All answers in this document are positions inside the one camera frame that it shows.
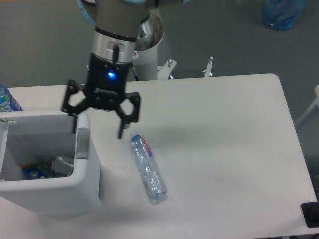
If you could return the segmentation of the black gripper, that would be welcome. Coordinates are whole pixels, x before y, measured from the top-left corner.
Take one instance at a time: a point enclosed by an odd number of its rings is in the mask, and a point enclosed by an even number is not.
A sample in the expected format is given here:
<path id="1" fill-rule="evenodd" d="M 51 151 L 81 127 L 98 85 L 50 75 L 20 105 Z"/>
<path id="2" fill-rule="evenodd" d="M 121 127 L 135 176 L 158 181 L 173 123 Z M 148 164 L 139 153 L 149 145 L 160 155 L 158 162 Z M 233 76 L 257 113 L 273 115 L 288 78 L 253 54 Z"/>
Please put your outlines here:
<path id="1" fill-rule="evenodd" d="M 131 123 L 139 121 L 140 94 L 125 93 L 130 63 L 119 63 L 95 55 L 90 56 L 85 86 L 69 79 L 62 99 L 61 111 L 73 122 L 72 133 L 77 132 L 78 115 L 89 107 L 116 111 L 120 118 L 118 139 Z"/>

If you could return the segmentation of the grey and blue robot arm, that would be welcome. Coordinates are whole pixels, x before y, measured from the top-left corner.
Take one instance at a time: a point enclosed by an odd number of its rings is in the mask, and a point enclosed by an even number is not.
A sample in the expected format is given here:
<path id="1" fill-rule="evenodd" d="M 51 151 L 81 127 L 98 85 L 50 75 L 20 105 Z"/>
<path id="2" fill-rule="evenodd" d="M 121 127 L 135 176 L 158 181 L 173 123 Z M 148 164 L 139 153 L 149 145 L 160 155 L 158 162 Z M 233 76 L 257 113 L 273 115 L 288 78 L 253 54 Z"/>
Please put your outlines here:
<path id="1" fill-rule="evenodd" d="M 92 52 L 84 85 L 68 80 L 61 110 L 77 116 L 88 108 L 115 111 L 118 139 L 130 123 L 137 123 L 141 97 L 125 91 L 140 25 L 152 9 L 184 0 L 81 0 L 80 9 L 95 22 Z"/>

